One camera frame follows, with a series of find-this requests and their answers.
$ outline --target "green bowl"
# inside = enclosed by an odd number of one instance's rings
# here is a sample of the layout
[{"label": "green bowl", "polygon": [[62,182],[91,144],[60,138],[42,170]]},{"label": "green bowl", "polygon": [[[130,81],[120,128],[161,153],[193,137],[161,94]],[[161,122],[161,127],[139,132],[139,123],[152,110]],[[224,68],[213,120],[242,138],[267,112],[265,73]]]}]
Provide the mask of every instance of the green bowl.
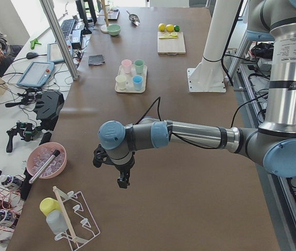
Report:
[{"label": "green bowl", "polygon": [[117,35],[119,35],[119,33],[121,31],[121,26],[120,25],[108,25],[107,31],[111,36],[117,36]]}]

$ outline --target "keyboard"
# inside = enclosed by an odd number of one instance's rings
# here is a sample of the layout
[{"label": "keyboard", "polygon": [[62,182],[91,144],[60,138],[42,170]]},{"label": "keyboard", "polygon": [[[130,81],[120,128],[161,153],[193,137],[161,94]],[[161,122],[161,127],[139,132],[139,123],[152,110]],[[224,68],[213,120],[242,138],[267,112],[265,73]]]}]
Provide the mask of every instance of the keyboard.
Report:
[{"label": "keyboard", "polygon": [[74,28],[74,25],[75,25],[74,19],[67,19],[63,21],[63,23],[61,24],[61,30],[64,35],[64,38],[67,38],[71,34]]}]

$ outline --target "pink cup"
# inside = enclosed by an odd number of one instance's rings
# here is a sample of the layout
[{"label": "pink cup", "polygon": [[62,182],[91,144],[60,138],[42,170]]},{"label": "pink cup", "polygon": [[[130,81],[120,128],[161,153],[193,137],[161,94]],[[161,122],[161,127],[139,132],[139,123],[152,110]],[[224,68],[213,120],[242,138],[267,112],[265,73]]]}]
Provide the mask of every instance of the pink cup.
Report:
[{"label": "pink cup", "polygon": [[121,62],[121,65],[123,67],[123,70],[126,74],[132,72],[132,62],[129,59],[124,59]]}]

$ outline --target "brown table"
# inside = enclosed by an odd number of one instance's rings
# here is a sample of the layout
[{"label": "brown table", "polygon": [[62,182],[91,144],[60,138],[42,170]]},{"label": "brown table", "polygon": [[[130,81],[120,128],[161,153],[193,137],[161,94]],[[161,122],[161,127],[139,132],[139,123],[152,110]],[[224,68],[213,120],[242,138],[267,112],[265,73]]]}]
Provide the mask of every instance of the brown table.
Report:
[{"label": "brown table", "polygon": [[[80,64],[52,141],[68,154],[66,169],[32,187],[8,250],[69,250],[54,241],[39,203],[53,197],[52,186],[81,190],[101,235],[81,250],[279,250],[255,165],[226,150],[202,150],[172,143],[139,151],[131,185],[120,189],[113,166],[92,165],[98,128],[108,120],[136,122],[161,96],[163,119],[229,127],[237,108],[232,88],[221,93],[189,93],[186,69],[202,58],[211,21],[204,8],[128,8],[140,17],[133,26],[120,9],[118,37],[96,26]],[[157,54],[157,25],[178,24],[186,55]],[[88,66],[88,56],[103,54],[103,66]],[[144,59],[147,88],[118,94],[115,76],[122,59]],[[157,116],[154,109],[150,115]],[[236,125],[241,126],[238,116]]]}]

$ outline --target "silver handle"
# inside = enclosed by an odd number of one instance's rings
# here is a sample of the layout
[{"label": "silver handle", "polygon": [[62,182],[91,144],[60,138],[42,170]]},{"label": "silver handle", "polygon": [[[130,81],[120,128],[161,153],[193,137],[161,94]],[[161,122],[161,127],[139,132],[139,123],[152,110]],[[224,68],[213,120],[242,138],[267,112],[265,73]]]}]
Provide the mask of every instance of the silver handle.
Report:
[{"label": "silver handle", "polygon": [[33,184],[36,179],[38,179],[41,174],[47,169],[47,167],[49,167],[49,165],[53,162],[53,160],[59,156],[60,152],[59,150],[55,150],[52,154],[52,156],[49,157],[49,159],[47,159],[47,161],[43,164],[43,166],[41,166],[41,168],[37,171],[36,174],[34,174],[34,176],[29,180],[29,184]]}]

